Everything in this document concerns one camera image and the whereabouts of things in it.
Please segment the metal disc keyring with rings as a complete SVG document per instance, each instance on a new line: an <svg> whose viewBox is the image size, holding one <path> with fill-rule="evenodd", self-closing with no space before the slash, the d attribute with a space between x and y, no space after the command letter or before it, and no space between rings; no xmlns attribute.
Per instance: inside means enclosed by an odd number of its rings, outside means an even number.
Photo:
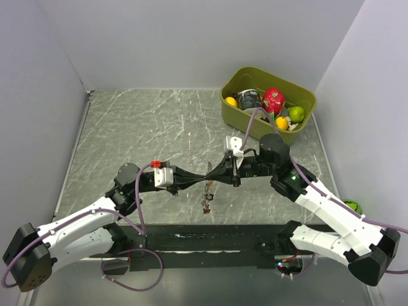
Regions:
<svg viewBox="0 0 408 306"><path fill-rule="evenodd" d="M201 206L203 207L204 214L210 213L210 202L214 198L214 194L212 193L213 184L213 180L207 180L205 183L205 189L201 200Z"/></svg>

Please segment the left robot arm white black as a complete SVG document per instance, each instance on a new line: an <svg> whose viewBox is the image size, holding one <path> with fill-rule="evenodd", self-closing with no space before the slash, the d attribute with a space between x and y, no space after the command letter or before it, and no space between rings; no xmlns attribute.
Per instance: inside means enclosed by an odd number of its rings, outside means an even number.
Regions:
<svg viewBox="0 0 408 306"><path fill-rule="evenodd" d="M94 203L60 220L37 227L27 223L16 230L3 254L6 270L1 277L2 287L28 292L42 285L53 272L80 259L103 253L121 255L126 238L117 221L129 222L133 212L143 215L140 193L177 194L205 179L206 175L168 162L152 161L142 167L122 165L113 187Z"/></svg>

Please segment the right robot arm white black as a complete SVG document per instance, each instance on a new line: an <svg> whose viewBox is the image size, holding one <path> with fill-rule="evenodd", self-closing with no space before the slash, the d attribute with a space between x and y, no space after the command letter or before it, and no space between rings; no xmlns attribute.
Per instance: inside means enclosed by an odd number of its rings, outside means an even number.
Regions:
<svg viewBox="0 0 408 306"><path fill-rule="evenodd" d="M350 210L315 175L291 159L289 145L279 135L262 136L255 156L245 156L243 148L241 138L226 136L224 161L207 178L238 187L244 178L270 177L277 193L312 212L334 232L289 221L279 234L280 250L292 254L298 249L331 258L348 267L362 283L378 285L397 253L400 233L370 224Z"/></svg>

